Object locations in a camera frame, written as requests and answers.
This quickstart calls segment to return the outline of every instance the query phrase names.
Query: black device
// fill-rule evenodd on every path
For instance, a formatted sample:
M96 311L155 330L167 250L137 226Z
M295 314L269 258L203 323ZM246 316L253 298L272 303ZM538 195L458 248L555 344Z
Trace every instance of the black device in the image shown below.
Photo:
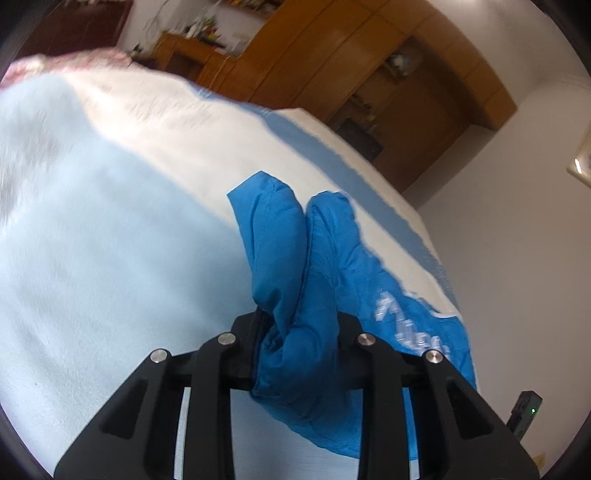
M439 351L394 350L339 313L339 362L350 390L363 389L359 480L409 478L402 388L410 389L421 479L538 480L513 432ZM251 390L258 345L272 319L261 310L184 355L153 351L81 432L55 480L172 479L185 387L183 478L233 480L230 389Z
M519 440L523 438L527 429L530 428L531 422L534 421L534 417L541 405L542 397L534 391L524 391L519 395L515 407L511 410L511 417L507 422L507 427Z

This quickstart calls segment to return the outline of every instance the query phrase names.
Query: white wall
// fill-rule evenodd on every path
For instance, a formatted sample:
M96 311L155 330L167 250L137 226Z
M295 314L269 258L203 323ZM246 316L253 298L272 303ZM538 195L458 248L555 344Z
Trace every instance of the white wall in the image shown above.
M135 0L118 47L130 51L139 43L150 50L164 30L194 20L203 7L211 5L209 0L168 0L160 13L160 28L147 34L144 30L146 23L151 21L164 2L165 0Z
M180 1L168 0L160 14L163 26L168 24ZM131 51L138 43L148 47L155 42L159 34L147 37L144 27L164 2L165 0L135 0L117 46L122 50Z
M494 136L492 130L470 125L453 145L402 193L402 196L418 210L468 165Z
M591 189L565 169L591 90L552 83L419 208L472 342L482 394L507 419L522 390L544 403L524 445L552 465L591 408Z

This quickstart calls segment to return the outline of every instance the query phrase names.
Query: silver bolt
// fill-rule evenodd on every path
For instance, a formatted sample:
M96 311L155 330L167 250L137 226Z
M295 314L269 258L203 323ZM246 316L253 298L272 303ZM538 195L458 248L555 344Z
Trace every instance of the silver bolt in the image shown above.
M427 362L431 362L432 364L440 364L443 361L443 355L439 350L429 350L425 353L425 358Z
M362 333L357 337L357 341L363 346L372 346L375 343L375 337L371 333Z
M159 364L160 362L164 362L168 357L168 353L166 350L162 350L161 348L157 348L150 354L150 360L152 360L155 364Z
M226 332L217 337L217 342L220 345L231 345L236 341L236 335L232 332Z

